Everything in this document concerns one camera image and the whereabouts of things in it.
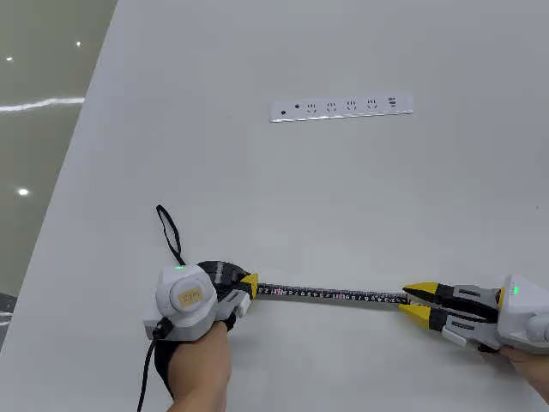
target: black strap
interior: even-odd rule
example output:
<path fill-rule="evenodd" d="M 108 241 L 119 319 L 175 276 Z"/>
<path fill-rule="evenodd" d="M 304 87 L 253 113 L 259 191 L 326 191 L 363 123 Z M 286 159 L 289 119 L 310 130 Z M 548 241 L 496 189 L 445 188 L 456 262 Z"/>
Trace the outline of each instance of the black strap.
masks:
<path fill-rule="evenodd" d="M 181 257 L 181 241 L 179 240 L 179 231 L 175 227 L 175 223 L 173 222 L 172 217 L 170 216 L 168 211 L 166 209 L 164 209 L 164 206 L 162 206 L 161 204 L 156 206 L 156 213 L 158 213 L 158 217 L 160 218 L 160 221 L 162 222 L 162 227 L 164 228 L 164 236 L 166 237 L 166 241 L 168 242 L 168 247 L 172 251 L 173 256 L 177 259 L 179 264 L 184 266 L 185 262 L 184 262 L 183 258 Z M 176 246 L 178 247 L 177 249 L 175 249 L 172 246 L 172 242 L 170 242 L 170 238 L 168 238 L 168 233 L 166 232 L 166 224 L 164 223 L 164 219 L 162 219 L 162 215 L 164 215 L 164 217 L 168 221 L 170 227 L 172 228 L 173 236 L 175 238 L 175 243 L 176 243 Z"/>

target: shiny floor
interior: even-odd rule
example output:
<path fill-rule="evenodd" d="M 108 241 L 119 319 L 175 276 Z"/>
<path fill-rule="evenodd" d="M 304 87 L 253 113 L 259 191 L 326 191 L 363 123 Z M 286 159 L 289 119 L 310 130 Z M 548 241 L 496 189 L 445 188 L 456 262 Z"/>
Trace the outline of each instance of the shiny floor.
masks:
<path fill-rule="evenodd" d="M 0 4 L 0 293 L 21 288 L 115 5 Z"/>

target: black cable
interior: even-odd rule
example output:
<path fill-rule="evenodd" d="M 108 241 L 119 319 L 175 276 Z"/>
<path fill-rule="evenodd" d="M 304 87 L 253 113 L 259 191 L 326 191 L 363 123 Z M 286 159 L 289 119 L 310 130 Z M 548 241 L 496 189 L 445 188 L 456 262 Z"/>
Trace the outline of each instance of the black cable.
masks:
<path fill-rule="evenodd" d="M 139 403 L 137 404 L 137 412 L 141 412 L 143 407 L 143 400 L 145 399 L 145 393 L 147 391 L 147 378 L 148 378 L 148 366 L 151 363 L 151 357 L 153 356 L 154 347 L 160 339 L 166 338 L 173 330 L 173 323 L 168 318 L 162 318 L 153 330 L 153 341 L 148 347 L 147 355 L 145 356 L 145 366 L 143 367 L 143 377 L 141 383 L 141 394 L 139 395 Z"/>
<path fill-rule="evenodd" d="M 156 339 L 153 339 L 148 347 L 147 356 L 145 356 L 145 366 L 143 367 L 143 378 L 141 383 L 141 395 L 139 396 L 139 403 L 137 404 L 137 412 L 141 412 L 143 407 L 143 400 L 145 399 L 145 391 L 147 390 L 147 377 L 148 377 L 148 365 L 151 363 L 151 356 L 153 355 L 154 347 L 156 346 Z"/>
<path fill-rule="evenodd" d="M 166 241 L 168 242 L 168 247 L 172 251 L 173 256 L 177 259 L 179 264 L 181 266 L 184 266 L 185 262 L 184 262 L 183 258 L 181 257 L 181 241 L 179 240 L 179 231 L 176 228 L 172 217 L 170 216 L 168 211 L 164 208 L 164 206 L 162 206 L 161 204 L 156 206 L 156 213 L 158 213 L 158 217 L 160 218 L 160 221 L 162 222 L 162 227 L 164 228 L 164 236 L 166 236 Z M 170 242 L 170 238 L 168 238 L 168 233 L 166 232 L 166 224 L 164 223 L 164 219 L 162 219 L 162 215 L 166 218 L 166 220 L 170 224 L 170 227 L 172 228 L 173 236 L 175 238 L 175 243 L 176 243 L 177 249 L 172 246 L 172 242 Z"/>

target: human hand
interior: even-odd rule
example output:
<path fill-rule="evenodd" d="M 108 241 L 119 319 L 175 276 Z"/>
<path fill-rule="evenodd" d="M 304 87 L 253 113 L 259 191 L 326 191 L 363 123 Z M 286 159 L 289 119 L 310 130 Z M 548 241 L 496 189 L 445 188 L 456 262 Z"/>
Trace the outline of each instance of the human hand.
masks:
<path fill-rule="evenodd" d="M 549 403 L 549 355 L 527 354 L 503 347 L 499 353 L 509 358 L 515 369 Z"/>
<path fill-rule="evenodd" d="M 173 395 L 171 412 L 222 412 L 231 376 L 231 354 L 226 326 L 216 322 L 195 342 L 179 345 L 168 367 Z"/>

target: power strip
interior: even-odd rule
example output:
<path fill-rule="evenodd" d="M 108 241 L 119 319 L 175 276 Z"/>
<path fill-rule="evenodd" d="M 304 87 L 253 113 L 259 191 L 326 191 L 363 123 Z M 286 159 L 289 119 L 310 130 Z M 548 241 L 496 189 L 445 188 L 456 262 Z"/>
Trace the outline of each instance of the power strip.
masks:
<path fill-rule="evenodd" d="M 332 97 L 276 101 L 271 105 L 270 121 L 294 122 L 321 118 L 358 118 L 413 113 L 410 93 L 371 94 L 366 97 Z"/>

